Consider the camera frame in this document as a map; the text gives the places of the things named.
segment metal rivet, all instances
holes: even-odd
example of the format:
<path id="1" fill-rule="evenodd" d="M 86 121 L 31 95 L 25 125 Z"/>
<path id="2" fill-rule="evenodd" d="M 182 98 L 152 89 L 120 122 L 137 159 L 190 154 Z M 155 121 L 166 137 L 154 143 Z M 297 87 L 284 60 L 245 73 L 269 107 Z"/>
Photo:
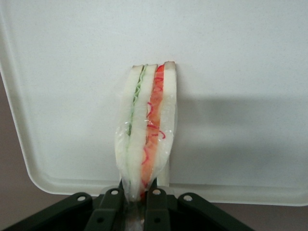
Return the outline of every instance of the metal rivet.
<path id="1" fill-rule="evenodd" d="M 118 193 L 119 193 L 118 190 L 112 190 L 112 191 L 111 191 L 111 195 L 117 195 Z"/>
<path id="2" fill-rule="evenodd" d="M 77 198 L 78 201 L 84 201 L 85 199 L 86 199 L 85 196 L 80 196 L 80 197 Z"/>
<path id="3" fill-rule="evenodd" d="M 160 190 L 159 189 L 154 189 L 153 190 L 153 194 L 154 195 L 159 195 L 160 194 Z"/>
<path id="4" fill-rule="evenodd" d="M 189 196 L 189 195 L 185 195 L 185 196 L 183 197 L 183 199 L 184 199 L 185 201 L 192 201 L 192 200 L 193 200 L 193 198 L 192 198 L 191 196 Z"/>

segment green cucumber filling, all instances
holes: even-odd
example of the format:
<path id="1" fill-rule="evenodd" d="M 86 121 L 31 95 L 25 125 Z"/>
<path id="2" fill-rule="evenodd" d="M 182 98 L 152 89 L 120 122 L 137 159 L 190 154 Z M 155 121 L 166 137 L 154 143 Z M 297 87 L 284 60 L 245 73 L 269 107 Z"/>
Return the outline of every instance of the green cucumber filling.
<path id="1" fill-rule="evenodd" d="M 132 104 L 132 109 L 131 109 L 131 114 L 130 114 L 130 118 L 129 118 L 128 131 L 127 131 L 127 134 L 129 136 L 131 134 L 131 125 L 132 125 L 132 122 L 133 122 L 135 104 L 136 104 L 136 102 L 138 100 L 138 96 L 139 96 L 140 89 L 141 89 L 141 83 L 142 83 L 142 80 L 143 80 L 143 77 L 144 77 L 144 74 L 145 74 L 145 69 L 146 69 L 147 66 L 148 66 L 148 64 L 146 64 L 145 66 L 142 67 L 142 70 L 141 70 L 141 73 L 139 75 L 139 79 L 138 79 L 138 82 L 137 82 L 137 85 L 136 85 L 136 89 L 135 89 L 135 93 L 134 93 L 134 99 L 133 99 L 133 104 Z"/>

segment white tray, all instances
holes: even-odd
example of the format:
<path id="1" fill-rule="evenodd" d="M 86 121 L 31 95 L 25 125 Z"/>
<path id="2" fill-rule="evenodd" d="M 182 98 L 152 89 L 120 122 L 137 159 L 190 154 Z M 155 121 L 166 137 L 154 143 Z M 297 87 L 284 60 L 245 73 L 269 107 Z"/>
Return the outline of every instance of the white tray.
<path id="1" fill-rule="evenodd" d="M 175 194 L 308 205 L 308 1 L 0 1 L 1 74 L 33 182 L 116 185 L 135 64 L 177 63 Z"/>

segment plastic wrap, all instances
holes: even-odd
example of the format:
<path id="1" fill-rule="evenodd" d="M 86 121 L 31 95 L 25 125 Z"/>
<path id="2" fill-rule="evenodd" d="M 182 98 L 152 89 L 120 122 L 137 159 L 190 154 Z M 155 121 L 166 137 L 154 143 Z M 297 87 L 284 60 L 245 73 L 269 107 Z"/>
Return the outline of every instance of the plastic wrap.
<path id="1" fill-rule="evenodd" d="M 140 201 L 166 166 L 175 112 L 175 63 L 132 67 L 115 133 L 116 162 L 128 201 Z"/>

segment white bread slice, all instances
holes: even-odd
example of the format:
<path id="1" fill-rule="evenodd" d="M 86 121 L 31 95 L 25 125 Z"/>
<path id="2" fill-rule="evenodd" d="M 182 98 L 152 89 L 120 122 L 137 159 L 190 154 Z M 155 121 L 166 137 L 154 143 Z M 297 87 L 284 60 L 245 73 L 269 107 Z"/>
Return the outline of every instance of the white bread slice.
<path id="1" fill-rule="evenodd" d="M 161 102 L 160 127 L 166 135 L 165 139 L 159 137 L 155 168 L 152 175 L 157 177 L 157 184 L 169 185 L 169 156 L 175 132 L 175 113 L 177 104 L 177 74 L 174 62 L 165 62 L 164 91 Z"/>
<path id="2" fill-rule="evenodd" d="M 115 132 L 115 159 L 120 170 L 121 177 L 128 176 L 128 168 L 126 164 L 127 147 L 129 143 L 129 120 L 132 112 L 132 102 L 134 99 L 134 92 L 142 72 L 143 65 L 133 66 L 130 70 L 128 79 L 123 91 L 119 123 Z"/>

